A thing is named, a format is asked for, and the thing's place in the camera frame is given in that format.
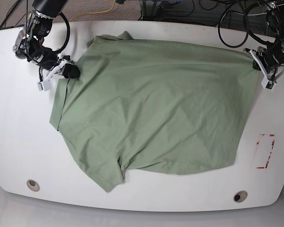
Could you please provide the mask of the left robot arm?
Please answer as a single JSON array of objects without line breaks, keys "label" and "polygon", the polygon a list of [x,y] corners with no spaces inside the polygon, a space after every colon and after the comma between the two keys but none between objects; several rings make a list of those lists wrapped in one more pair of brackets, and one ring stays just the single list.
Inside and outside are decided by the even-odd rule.
[{"label": "left robot arm", "polygon": [[[239,5],[243,14],[243,25],[246,35],[242,43],[238,45],[227,44],[221,35],[221,24],[225,16],[231,12],[230,8]],[[266,8],[266,25],[274,33],[275,40],[273,42],[265,41],[255,35],[249,26],[249,12],[257,7]],[[261,44],[257,50],[245,48],[243,51],[253,58],[253,69],[262,72],[264,75],[261,85],[263,88],[272,90],[279,79],[284,74],[284,0],[258,0],[256,3],[250,4],[244,8],[240,0],[234,1],[222,13],[217,24],[218,36],[220,41],[227,47],[239,48],[247,41],[250,36],[252,39]]]}]

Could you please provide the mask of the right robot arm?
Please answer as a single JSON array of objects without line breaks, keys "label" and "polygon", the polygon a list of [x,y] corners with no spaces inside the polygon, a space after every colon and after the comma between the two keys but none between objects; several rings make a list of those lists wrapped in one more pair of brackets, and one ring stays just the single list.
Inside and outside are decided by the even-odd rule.
[{"label": "right robot arm", "polygon": [[[59,58],[58,55],[66,48],[71,34],[70,24],[62,9],[66,0],[35,0],[32,4],[32,12],[26,13],[26,21],[19,32],[13,51],[17,58],[27,59],[39,67],[39,79],[41,82],[49,80],[52,75],[62,75],[66,79],[78,79],[80,70],[66,55]],[[53,20],[60,16],[66,24],[66,39],[61,48],[54,51],[43,46],[44,38],[52,29]]]}]

